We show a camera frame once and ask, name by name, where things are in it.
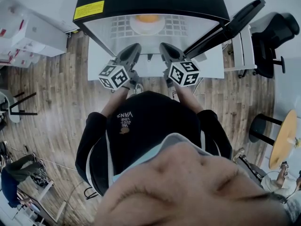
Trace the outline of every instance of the face mask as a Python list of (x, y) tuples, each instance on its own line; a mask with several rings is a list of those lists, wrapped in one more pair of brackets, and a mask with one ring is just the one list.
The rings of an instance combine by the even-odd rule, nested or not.
[(169, 146), (173, 146), (179, 142), (186, 142), (189, 145), (191, 145), (193, 148), (196, 149), (196, 151), (203, 156), (212, 156), (210, 153), (204, 151), (203, 149), (199, 148), (195, 144), (193, 144), (191, 141), (189, 141), (186, 137), (182, 136), (179, 133), (172, 133), (169, 134), (165, 139), (154, 148), (150, 149), (146, 154), (144, 154), (142, 157), (140, 157), (138, 160), (136, 160), (132, 165), (130, 165), (127, 169), (125, 169), (122, 173), (115, 175), (113, 177), (113, 182), (115, 182), (123, 173), (128, 171), (129, 169), (142, 164), (144, 162), (148, 162), (151, 159), (153, 159), (155, 156), (157, 156), (161, 151), (165, 150)]

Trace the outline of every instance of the office chair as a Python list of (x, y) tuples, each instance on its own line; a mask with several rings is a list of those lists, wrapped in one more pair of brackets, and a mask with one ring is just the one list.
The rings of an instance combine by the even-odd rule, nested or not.
[(282, 72), (285, 73), (285, 61), (283, 57), (281, 57), (281, 61), (275, 60), (275, 49), (293, 39), (299, 32), (300, 27), (291, 14), (276, 14), (263, 32), (253, 33), (254, 60), (257, 65), (253, 74), (260, 74), (272, 79), (274, 77), (274, 65), (282, 66)]

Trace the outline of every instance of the round table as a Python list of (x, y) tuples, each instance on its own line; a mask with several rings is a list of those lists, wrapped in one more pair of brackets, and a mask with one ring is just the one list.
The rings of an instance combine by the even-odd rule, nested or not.
[[(275, 141), (263, 135), (266, 121), (281, 126)], [(251, 142), (256, 142), (260, 139), (273, 146), (271, 157), (269, 159), (269, 168), (275, 170), (288, 157), (293, 147), (291, 142), (295, 141), (296, 132), (297, 113), (295, 110), (290, 110), (284, 121), (279, 121), (264, 114), (259, 114), (251, 124), (249, 139)]]

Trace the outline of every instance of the yellow warning label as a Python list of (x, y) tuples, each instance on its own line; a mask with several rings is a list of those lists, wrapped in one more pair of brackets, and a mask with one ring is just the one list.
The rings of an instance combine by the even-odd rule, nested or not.
[(75, 9), (74, 19), (102, 13), (104, 1), (90, 3)]

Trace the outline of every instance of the black and white cube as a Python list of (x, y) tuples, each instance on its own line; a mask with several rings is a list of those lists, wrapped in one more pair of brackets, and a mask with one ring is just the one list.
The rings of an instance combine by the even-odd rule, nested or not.
[(200, 71), (192, 61), (174, 62), (171, 64), (168, 77), (181, 87), (195, 85)]
[(125, 68), (121, 65), (105, 65), (98, 75), (105, 88), (117, 90), (130, 80)]

